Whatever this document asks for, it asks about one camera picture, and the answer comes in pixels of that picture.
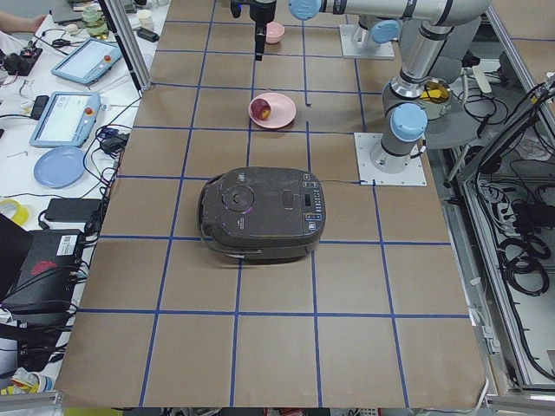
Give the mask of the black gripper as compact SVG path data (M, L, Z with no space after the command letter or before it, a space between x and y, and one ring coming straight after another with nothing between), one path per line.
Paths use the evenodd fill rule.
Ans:
M239 18L243 7L249 8L249 16L255 25L255 60L261 61L265 48L265 25L274 20L276 0L231 0L230 10L234 18Z

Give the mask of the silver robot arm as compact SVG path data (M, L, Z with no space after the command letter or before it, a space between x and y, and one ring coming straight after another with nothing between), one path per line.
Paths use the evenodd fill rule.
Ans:
M418 104L430 69L454 27L480 17L488 1L289 1L290 13L306 21L319 13L416 19L421 26L411 49L402 58L399 74L382 92L387 127L369 151L371 163L386 173L402 172L422 139L428 117Z
M400 30L401 26L395 19L360 15L353 43L360 49L376 48L396 39Z

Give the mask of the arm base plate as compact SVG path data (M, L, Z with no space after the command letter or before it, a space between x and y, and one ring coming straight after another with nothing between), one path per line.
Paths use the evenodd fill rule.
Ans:
M393 156L382 148L382 133L354 133L359 182L362 185L426 186L420 149Z
M392 42L377 43L370 32L354 24L339 26L340 41L344 58L393 60L395 52Z

